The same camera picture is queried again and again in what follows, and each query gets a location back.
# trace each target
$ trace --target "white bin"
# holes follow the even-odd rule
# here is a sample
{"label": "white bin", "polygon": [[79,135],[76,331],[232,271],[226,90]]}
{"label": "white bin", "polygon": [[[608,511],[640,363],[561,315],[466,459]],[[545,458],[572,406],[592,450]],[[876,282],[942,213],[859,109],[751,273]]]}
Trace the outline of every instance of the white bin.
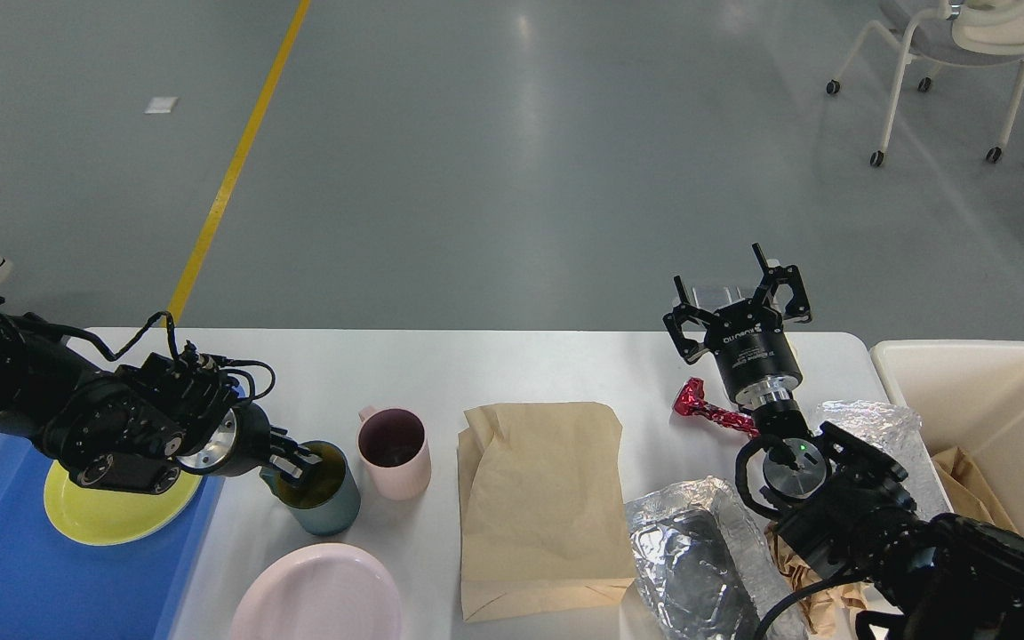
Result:
{"label": "white bin", "polygon": [[1024,536],[1023,341],[882,341],[871,360],[887,397],[923,417],[927,450],[963,446]]}

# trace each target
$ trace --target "brown paper bag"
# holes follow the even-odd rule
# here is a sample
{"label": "brown paper bag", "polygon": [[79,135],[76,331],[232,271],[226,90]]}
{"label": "brown paper bag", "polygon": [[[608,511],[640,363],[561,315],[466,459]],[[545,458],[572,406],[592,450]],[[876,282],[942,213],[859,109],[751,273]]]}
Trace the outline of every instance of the brown paper bag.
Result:
{"label": "brown paper bag", "polygon": [[464,620],[618,604],[635,564],[613,411],[493,404],[466,418],[458,436]]}
{"label": "brown paper bag", "polygon": [[975,465],[967,451],[951,446],[932,455],[931,461],[934,462],[935,471],[939,473],[942,487],[946,490],[946,498],[950,499],[950,506],[955,514],[990,522],[1017,534],[1014,520],[1009,517],[982,470]]}

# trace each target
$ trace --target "white table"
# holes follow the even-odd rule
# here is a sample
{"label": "white table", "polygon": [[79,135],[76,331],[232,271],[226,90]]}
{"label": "white table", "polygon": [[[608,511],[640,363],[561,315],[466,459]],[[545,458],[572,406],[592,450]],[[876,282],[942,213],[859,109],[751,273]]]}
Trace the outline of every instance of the white table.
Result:
{"label": "white table", "polygon": [[[131,336],[130,329],[93,331],[111,345]],[[805,411],[822,400],[886,401],[856,337],[788,335],[805,374],[796,392]],[[610,406],[624,426],[618,474],[625,500],[674,481],[731,478],[734,455],[744,442],[743,434],[672,413],[678,389],[691,376],[706,381],[708,400],[731,404],[712,356],[688,368],[663,333],[181,329],[178,337],[203,352],[271,365],[280,384],[259,403],[272,424],[298,441],[333,441],[351,455],[357,413],[367,404],[406,407],[422,418],[434,465],[426,494],[412,502],[383,499],[354,462],[361,512],[346,534],[329,539],[361,547],[386,564],[401,593],[402,637],[412,640],[662,639],[634,588],[618,608],[462,621],[456,434],[467,426],[464,410],[498,401]],[[73,346],[98,361],[88,345]],[[162,331],[147,334],[122,361],[139,365],[151,351],[166,353]],[[172,637],[226,637],[237,604],[259,572],[288,552],[319,542],[298,526],[255,471],[228,478]]]}

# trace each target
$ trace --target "pink mug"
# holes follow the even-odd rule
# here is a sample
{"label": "pink mug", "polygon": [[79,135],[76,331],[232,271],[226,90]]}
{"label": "pink mug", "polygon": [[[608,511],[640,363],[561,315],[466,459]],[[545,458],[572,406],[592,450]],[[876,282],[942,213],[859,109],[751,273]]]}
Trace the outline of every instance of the pink mug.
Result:
{"label": "pink mug", "polygon": [[358,457],[378,494],[390,500],[409,500],[429,486],[432,462],[421,419],[406,409],[358,411]]}

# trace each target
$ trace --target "yellow plate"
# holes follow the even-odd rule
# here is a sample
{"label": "yellow plate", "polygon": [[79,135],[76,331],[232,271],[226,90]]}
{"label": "yellow plate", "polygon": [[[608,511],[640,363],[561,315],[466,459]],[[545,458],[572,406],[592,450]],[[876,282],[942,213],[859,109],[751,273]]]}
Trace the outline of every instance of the yellow plate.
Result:
{"label": "yellow plate", "polygon": [[171,522],[196,495],[200,476],[181,473],[160,496],[82,488],[59,463],[45,474],[45,515],[53,528],[75,543],[106,547],[131,543]]}

